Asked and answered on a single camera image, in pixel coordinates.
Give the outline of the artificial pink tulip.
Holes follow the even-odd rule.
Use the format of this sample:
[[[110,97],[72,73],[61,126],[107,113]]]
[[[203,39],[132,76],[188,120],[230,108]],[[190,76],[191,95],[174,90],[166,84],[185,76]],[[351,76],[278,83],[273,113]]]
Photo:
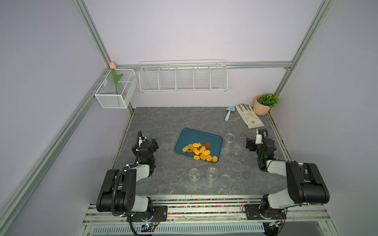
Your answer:
[[[117,66],[114,62],[109,63],[109,68],[110,68],[111,74],[113,76],[116,94],[118,94],[117,84],[118,84],[119,80],[123,77],[123,74],[118,74],[118,75],[116,74],[115,69],[117,68]]]

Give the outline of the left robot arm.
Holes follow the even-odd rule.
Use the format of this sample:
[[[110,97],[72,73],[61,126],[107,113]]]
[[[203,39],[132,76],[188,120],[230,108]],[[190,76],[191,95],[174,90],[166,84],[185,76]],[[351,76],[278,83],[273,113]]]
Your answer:
[[[156,168],[154,153],[157,150],[156,139],[147,139],[142,131],[138,131],[136,143],[132,148],[135,155],[134,163],[106,172],[96,201],[98,212],[110,212],[113,216],[154,214],[152,199],[137,195],[136,184],[153,174]]]

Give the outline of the clear cookie jar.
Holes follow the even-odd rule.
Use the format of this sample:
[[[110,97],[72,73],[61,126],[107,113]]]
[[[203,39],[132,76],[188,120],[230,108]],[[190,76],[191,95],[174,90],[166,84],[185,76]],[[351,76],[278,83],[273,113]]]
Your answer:
[[[219,173],[216,168],[214,167],[208,168],[208,170],[206,171],[206,178],[205,178],[206,184],[208,186],[213,187],[218,180],[218,176],[219,176]]]
[[[234,146],[235,136],[232,133],[227,133],[224,137],[223,148],[231,150]]]
[[[197,186],[200,183],[201,172],[197,168],[192,168],[189,170],[188,178],[193,186]]]

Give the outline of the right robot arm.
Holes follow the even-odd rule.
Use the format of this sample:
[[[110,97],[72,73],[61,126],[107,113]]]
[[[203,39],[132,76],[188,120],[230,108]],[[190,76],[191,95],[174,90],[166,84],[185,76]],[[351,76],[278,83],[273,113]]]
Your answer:
[[[262,197],[258,212],[263,218],[289,207],[329,202],[330,193],[317,165],[275,159],[275,141],[269,138],[267,129],[258,129],[255,139],[247,137],[246,149],[257,154],[260,171],[286,177],[286,189]]]

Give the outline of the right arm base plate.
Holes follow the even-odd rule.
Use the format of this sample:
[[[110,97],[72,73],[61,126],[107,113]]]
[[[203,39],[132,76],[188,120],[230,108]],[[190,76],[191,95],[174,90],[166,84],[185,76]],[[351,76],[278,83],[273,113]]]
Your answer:
[[[246,204],[242,207],[242,212],[248,220],[285,220],[284,209],[261,209],[258,204]]]

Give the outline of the white mesh wall basket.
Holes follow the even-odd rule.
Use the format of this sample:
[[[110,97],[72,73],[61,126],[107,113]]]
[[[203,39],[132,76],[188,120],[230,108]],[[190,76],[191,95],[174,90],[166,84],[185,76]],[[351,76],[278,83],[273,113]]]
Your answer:
[[[95,97],[102,108],[127,109],[137,86],[133,69],[110,69]]]

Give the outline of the potted green plant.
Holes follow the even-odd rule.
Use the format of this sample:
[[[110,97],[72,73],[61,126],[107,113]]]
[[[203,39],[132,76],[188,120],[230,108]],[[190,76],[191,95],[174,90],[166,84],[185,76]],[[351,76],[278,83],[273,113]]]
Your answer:
[[[280,99],[272,93],[258,95],[254,101],[253,111],[259,116],[265,115],[279,102]]]

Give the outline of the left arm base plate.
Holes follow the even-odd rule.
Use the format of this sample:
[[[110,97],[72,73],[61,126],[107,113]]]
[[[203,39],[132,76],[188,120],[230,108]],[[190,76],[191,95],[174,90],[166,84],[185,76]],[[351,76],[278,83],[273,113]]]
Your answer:
[[[137,212],[131,216],[131,222],[165,222],[168,217],[168,206],[157,205],[146,212]]]

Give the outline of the blue garden trowel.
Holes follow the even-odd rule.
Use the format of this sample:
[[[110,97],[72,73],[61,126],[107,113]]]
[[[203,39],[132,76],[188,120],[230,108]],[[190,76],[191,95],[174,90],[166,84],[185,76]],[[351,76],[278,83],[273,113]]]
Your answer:
[[[226,114],[226,116],[224,118],[224,121],[228,122],[229,118],[230,118],[230,115],[231,115],[231,112],[234,112],[236,110],[236,108],[235,108],[235,106],[229,106],[229,107],[226,108],[226,110],[227,110],[227,114]]]

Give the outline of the teal plastic tray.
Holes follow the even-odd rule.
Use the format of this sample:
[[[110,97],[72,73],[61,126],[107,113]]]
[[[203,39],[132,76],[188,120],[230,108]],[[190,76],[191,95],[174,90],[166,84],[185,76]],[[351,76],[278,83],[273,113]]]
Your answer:
[[[222,150],[223,138],[219,135],[184,128],[178,138],[174,151],[179,155],[194,157],[194,153],[183,152],[182,149],[189,144],[201,143],[204,145],[206,142],[210,143],[210,155],[220,157]]]

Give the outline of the beige gardening glove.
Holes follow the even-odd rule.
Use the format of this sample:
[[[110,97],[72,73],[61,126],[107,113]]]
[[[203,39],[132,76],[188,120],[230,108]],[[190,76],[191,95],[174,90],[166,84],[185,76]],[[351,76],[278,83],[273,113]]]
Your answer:
[[[247,104],[236,105],[236,110],[247,125],[248,129],[263,127],[264,124],[260,118],[253,112],[252,107]]]

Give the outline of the batch orange cookies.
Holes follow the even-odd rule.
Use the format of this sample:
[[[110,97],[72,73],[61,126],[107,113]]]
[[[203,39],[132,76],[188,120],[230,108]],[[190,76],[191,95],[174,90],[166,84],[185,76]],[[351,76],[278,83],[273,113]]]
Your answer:
[[[195,152],[198,150],[198,148],[200,148],[202,146],[201,143],[193,143],[193,144],[188,144],[186,145],[184,148],[182,148],[182,152],[183,153],[186,153],[186,152]]]
[[[205,161],[208,161],[208,162],[214,162],[214,163],[218,162],[218,157],[212,156],[211,151],[207,150],[207,149],[201,149],[199,157],[200,157],[201,160],[205,160]]]

